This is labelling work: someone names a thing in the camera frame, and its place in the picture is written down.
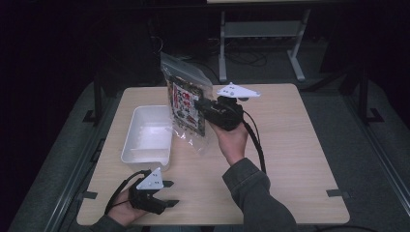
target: white plastic container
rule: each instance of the white plastic container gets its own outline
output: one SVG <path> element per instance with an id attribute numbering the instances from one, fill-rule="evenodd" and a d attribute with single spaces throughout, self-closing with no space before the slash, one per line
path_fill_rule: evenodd
<path id="1" fill-rule="evenodd" d="M 136 108 L 124 145 L 121 161 L 133 171 L 161 171 L 169 168 L 172 142 L 172 120 L 169 106 L 146 105 Z"/>

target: cable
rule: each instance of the cable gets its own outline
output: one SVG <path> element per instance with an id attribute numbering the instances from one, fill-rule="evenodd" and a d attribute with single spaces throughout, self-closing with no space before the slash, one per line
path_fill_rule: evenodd
<path id="1" fill-rule="evenodd" d="M 121 204 L 127 203 L 127 202 L 129 202 L 129 201 L 130 201 L 130 200 L 125 200 L 125 201 L 123 201 L 123 202 L 120 202 L 120 203 L 117 203 L 117 204 L 113 204 L 113 205 L 111 206 L 111 209 L 114 208 L 114 207 L 116 207 L 116 206 L 119 206 L 119 205 L 121 205 Z"/>
<path id="2" fill-rule="evenodd" d="M 242 123 L 244 124 L 245 128 L 247 129 L 247 131 L 250 135 L 250 138 L 252 139 L 253 144 L 255 145 L 255 148 L 257 150 L 257 155 L 259 156 L 259 161 L 260 161 L 260 169 L 266 174 L 265 157 L 263 156 L 262 147 L 260 146 L 259 142 L 257 141 L 255 133 L 253 132 L 250 125 L 245 120 L 242 120 Z"/>
<path id="3" fill-rule="evenodd" d="M 114 194 L 112 194 L 111 198 L 109 199 L 108 203 L 106 204 L 104 214 L 105 215 L 108 214 L 109 210 L 111 210 L 111 208 L 114 207 L 113 203 L 114 203 L 115 199 L 117 198 L 118 194 L 120 194 L 121 190 L 124 189 L 124 187 L 127 185 L 127 183 L 132 178 L 134 178 L 136 175 L 139 175 L 139 174 L 146 175 L 146 174 L 149 174 L 149 173 L 151 173 L 150 170 L 141 170 L 141 171 L 133 173 L 127 180 L 124 180 L 123 183 L 115 190 Z"/>
<path id="4" fill-rule="evenodd" d="M 250 52 L 250 55 L 254 56 L 254 60 L 247 60 L 244 57 L 241 57 L 240 54 L 236 56 L 236 59 L 233 58 L 233 54 L 231 53 L 225 53 L 225 57 L 229 59 L 232 63 L 237 64 L 237 65 L 248 65 L 248 66 L 253 66 L 253 67 L 264 67 L 268 63 L 268 59 L 266 58 L 266 55 L 261 54 L 260 57 L 258 57 L 255 53 Z M 263 63 L 260 65 L 256 65 L 255 63 L 263 60 Z"/>
<path id="5" fill-rule="evenodd" d="M 257 126 L 256 126 L 256 124 L 255 124 L 255 121 L 253 121 L 253 118 L 250 117 L 250 114 L 248 114 L 245 110 L 244 110 L 244 113 L 246 113 L 246 114 L 248 115 L 248 117 L 252 120 L 253 126 L 254 126 L 255 129 L 256 129 L 257 141 L 258 141 L 258 143 L 259 143 L 259 145 L 260 145 L 259 131 L 258 131 L 258 129 L 257 129 Z"/>
<path id="6" fill-rule="evenodd" d="M 212 45 L 212 44 L 210 44 L 210 47 L 209 48 L 214 48 L 214 47 L 216 47 L 216 48 L 219 48 L 220 47 L 220 39 L 218 39 L 218 38 L 211 38 L 211 39 L 208 39 L 208 42 L 209 41 L 216 41 L 217 42 L 217 44 L 215 44 L 215 45 Z"/>

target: sleeve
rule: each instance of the sleeve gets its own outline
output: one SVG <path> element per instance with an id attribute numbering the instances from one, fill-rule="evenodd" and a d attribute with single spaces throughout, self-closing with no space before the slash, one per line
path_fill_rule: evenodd
<path id="1" fill-rule="evenodd" d="M 122 224 L 118 223 L 111 217 L 104 215 L 102 216 L 99 221 L 93 224 L 87 231 L 93 232 L 125 232 L 127 228 L 124 227 Z"/>
<path id="2" fill-rule="evenodd" d="M 236 162 L 222 178 L 244 214 L 245 232 L 297 231 L 292 214 L 269 193 L 268 176 L 249 159 Z"/>

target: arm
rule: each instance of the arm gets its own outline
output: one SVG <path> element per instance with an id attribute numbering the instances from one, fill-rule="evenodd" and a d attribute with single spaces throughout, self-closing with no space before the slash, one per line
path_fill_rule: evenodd
<path id="1" fill-rule="evenodd" d="M 222 178 L 244 213 L 244 231 L 297 231 L 292 214 L 269 193 L 268 176 L 249 159 L 236 162 Z"/>
<path id="2" fill-rule="evenodd" d="M 114 202 L 114 205 L 118 205 L 114 206 L 107 215 L 102 216 L 88 231 L 125 232 L 128 225 L 147 214 L 145 211 L 132 207 L 128 201 L 128 194 L 128 189 L 122 191 Z"/>
<path id="3" fill-rule="evenodd" d="M 289 210 L 269 193 L 268 176 L 245 158 L 248 132 L 244 125 L 232 131 L 212 124 L 211 127 L 231 166 L 222 178 L 244 213 L 245 231 L 296 231 L 296 221 Z"/>

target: clear plastic bag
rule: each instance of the clear plastic bag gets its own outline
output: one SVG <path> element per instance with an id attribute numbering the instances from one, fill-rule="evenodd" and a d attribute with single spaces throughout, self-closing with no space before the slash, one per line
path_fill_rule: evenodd
<path id="1" fill-rule="evenodd" d="M 212 99 L 212 82 L 197 67 L 161 53 L 161 70 L 168 88 L 168 103 L 175 134 L 189 142 L 198 152 L 204 154 L 209 138 L 208 124 L 195 101 Z"/>

